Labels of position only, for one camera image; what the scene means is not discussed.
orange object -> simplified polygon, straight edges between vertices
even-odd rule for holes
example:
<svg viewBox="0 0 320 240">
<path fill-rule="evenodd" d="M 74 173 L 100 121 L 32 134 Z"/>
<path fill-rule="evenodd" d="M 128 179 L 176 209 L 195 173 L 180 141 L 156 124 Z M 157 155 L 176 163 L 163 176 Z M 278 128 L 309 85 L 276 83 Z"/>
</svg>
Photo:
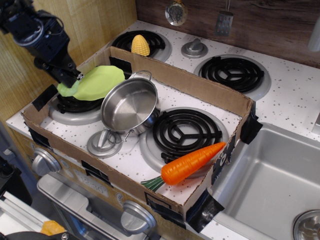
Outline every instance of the orange object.
<svg viewBox="0 0 320 240">
<path fill-rule="evenodd" d="M 225 142 L 219 142 L 169 162 L 162 167 L 161 178 L 169 185 L 180 183 L 209 162 L 225 145 Z"/>
<path fill-rule="evenodd" d="M 45 234 L 47 236 L 52 236 L 56 234 L 61 234 L 65 231 L 65 228 L 61 226 L 59 223 L 57 223 L 54 220 L 49 220 L 43 223 L 40 233 Z"/>
</svg>

hanging utensil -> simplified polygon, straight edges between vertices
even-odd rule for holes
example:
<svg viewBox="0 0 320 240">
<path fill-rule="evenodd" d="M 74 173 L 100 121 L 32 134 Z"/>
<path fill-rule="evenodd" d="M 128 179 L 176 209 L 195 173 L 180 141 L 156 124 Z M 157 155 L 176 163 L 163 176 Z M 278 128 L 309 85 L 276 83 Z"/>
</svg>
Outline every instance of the hanging utensil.
<svg viewBox="0 0 320 240">
<path fill-rule="evenodd" d="M 184 24 L 187 16 L 188 9 L 181 0 L 173 0 L 165 8 L 165 18 L 173 26 Z"/>
<path fill-rule="evenodd" d="M 231 0 L 225 1 L 225 11 L 220 11 L 214 29 L 215 36 L 226 36 L 228 37 L 231 31 L 232 20 L 234 14 L 229 12 Z"/>
</svg>

yellow corn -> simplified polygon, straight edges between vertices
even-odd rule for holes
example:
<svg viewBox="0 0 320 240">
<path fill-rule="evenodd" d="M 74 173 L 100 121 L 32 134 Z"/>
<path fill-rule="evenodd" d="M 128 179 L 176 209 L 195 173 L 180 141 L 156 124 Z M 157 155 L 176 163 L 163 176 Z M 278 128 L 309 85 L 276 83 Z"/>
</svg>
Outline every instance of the yellow corn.
<svg viewBox="0 0 320 240">
<path fill-rule="evenodd" d="M 136 35 L 133 38 L 131 52 L 142 56 L 148 56 L 150 54 L 150 48 L 147 40 L 142 35 Z"/>
</svg>

stainless steel sink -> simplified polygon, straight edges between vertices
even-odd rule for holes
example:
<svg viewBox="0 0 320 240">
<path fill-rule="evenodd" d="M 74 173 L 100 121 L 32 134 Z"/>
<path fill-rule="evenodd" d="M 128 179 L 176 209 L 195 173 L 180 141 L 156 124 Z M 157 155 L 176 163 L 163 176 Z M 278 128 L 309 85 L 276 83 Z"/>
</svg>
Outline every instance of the stainless steel sink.
<svg viewBox="0 0 320 240">
<path fill-rule="evenodd" d="M 212 190 L 225 207 L 218 223 L 252 240 L 292 240 L 297 218 L 320 210 L 320 142 L 263 123 L 250 144 L 237 144 Z"/>
</svg>

stainless steel pot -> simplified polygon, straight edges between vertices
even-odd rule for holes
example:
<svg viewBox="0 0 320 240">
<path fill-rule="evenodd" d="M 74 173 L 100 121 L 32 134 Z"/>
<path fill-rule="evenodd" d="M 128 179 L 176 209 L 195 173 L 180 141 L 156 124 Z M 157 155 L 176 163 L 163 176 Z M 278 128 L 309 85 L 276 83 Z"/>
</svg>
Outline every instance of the stainless steel pot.
<svg viewBox="0 0 320 240">
<path fill-rule="evenodd" d="M 147 72 L 149 79 L 135 77 L 136 73 Z M 112 132 L 126 135 L 139 135 L 152 127 L 160 114 L 160 104 L 156 86 L 151 82 L 151 72 L 138 71 L 118 85 L 104 98 L 101 105 L 101 120 Z"/>
</svg>

